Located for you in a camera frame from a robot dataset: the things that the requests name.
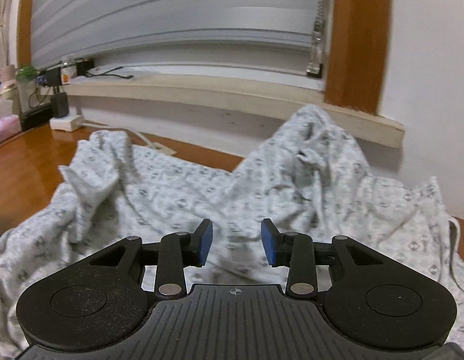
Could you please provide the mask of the pink cloth item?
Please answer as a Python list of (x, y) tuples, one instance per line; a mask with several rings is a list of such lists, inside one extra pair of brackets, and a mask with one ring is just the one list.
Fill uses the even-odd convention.
[(7, 139), (21, 133), (20, 117), (17, 115), (0, 118), (0, 144)]

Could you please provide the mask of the white power strip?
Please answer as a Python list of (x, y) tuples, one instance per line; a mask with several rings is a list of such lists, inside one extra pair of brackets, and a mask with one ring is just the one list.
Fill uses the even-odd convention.
[(81, 128), (84, 122), (85, 119), (82, 115), (68, 115), (50, 119), (49, 125), (52, 130), (72, 133)]

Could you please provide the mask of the black box on sill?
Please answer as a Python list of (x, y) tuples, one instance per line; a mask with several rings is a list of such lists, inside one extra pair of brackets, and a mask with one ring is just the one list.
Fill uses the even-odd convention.
[(49, 68), (45, 71), (45, 83), (48, 87), (62, 86), (61, 68)]

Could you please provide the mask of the white patterned pajama garment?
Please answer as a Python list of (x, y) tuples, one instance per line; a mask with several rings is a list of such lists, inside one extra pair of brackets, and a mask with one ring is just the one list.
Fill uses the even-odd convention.
[(436, 178), (413, 188), (376, 175), (356, 140), (306, 106), (233, 172), (97, 131), (60, 168), (46, 208), (0, 237), (0, 359), (27, 345), (16, 303), (31, 284), (129, 235), (157, 242), (213, 224), (206, 265), (188, 283), (284, 283), (261, 243), (261, 221), (316, 242), (350, 236), (441, 283), (454, 296), (449, 334), (464, 349), (464, 262)]

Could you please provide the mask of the black power adapter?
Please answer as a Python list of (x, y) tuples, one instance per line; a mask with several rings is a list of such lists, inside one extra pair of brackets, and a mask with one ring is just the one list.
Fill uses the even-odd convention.
[(69, 115), (68, 95), (65, 92), (56, 93), (50, 98), (50, 108), (54, 118), (64, 118)]

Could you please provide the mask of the brown wooden window frame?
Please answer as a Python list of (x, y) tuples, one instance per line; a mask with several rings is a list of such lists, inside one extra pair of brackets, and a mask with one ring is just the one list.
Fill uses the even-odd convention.
[[(95, 64), (100, 71), (108, 67), (121, 67), (125, 73), (134, 74), (135, 78), (154, 74), (197, 75), (258, 80), (309, 88), (323, 93), (328, 104), (374, 115), (378, 112), (383, 86), (391, 2), (392, 0), (330, 0), (320, 79), (308, 76), (306, 69), (303, 74), (297, 75), (214, 66), (158, 67), (117, 63), (99, 65), (96, 61)], [(21, 65), (33, 65), (32, 5), (33, 0), (17, 0), (16, 58)]]

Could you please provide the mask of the beige window sill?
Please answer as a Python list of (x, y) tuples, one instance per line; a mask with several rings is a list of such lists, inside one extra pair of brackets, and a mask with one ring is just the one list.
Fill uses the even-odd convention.
[(273, 119), (289, 119), (306, 105), (316, 105), (355, 138), (392, 149), (403, 147), (405, 128), (383, 116), (333, 106), (317, 90), (258, 80), (197, 75), (154, 74), (130, 80), (103, 77), (65, 86), (70, 96), (129, 98), (205, 106)]

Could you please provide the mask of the green lidded bottle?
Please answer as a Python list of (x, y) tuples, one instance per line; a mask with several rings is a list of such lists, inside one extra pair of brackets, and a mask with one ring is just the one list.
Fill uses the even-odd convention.
[(16, 84), (22, 114), (31, 111), (38, 105), (37, 73), (37, 70), (30, 65), (21, 67), (16, 72)]

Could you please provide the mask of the grey window roller blind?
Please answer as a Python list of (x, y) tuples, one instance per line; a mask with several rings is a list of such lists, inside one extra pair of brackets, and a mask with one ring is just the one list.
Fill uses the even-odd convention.
[(330, 0), (33, 0), (31, 55), (99, 65), (214, 66), (301, 75)]

